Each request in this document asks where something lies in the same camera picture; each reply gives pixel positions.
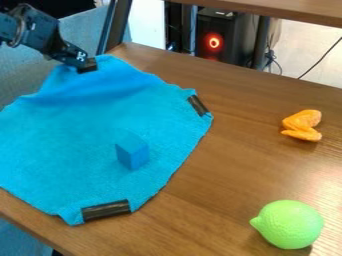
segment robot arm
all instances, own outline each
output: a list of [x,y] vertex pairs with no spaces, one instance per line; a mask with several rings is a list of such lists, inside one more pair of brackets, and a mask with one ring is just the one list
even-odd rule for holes
[[28,4],[20,4],[9,12],[0,9],[0,44],[20,44],[33,48],[48,59],[77,67],[79,73],[96,70],[88,53],[62,39],[59,21]]

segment orange toy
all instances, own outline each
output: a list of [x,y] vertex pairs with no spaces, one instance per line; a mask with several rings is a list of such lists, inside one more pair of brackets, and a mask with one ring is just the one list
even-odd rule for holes
[[303,110],[283,120],[286,130],[281,134],[300,140],[320,141],[322,134],[313,129],[322,119],[322,113],[318,110]]

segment green lemon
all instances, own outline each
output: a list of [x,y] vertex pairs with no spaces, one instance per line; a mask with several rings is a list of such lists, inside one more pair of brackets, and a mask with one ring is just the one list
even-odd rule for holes
[[312,244],[323,228],[322,216],[307,204],[280,200],[267,204],[250,224],[271,244],[300,249]]

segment blue cube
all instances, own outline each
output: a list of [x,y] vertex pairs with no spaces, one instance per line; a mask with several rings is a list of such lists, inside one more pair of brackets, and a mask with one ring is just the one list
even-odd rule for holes
[[149,161],[147,143],[135,134],[124,135],[115,147],[119,162],[128,169],[139,169]]

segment wooden table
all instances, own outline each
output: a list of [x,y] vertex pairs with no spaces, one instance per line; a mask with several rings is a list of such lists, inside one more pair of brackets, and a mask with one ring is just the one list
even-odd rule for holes
[[263,16],[342,27],[340,0],[171,0]]
[[[136,44],[111,53],[196,88],[215,116],[211,130],[134,214],[69,227],[0,191],[2,217],[65,255],[340,255],[342,90]],[[279,134],[284,117],[307,108],[323,112],[320,143]],[[249,225],[279,199],[301,200],[323,215],[313,247],[277,249]]]

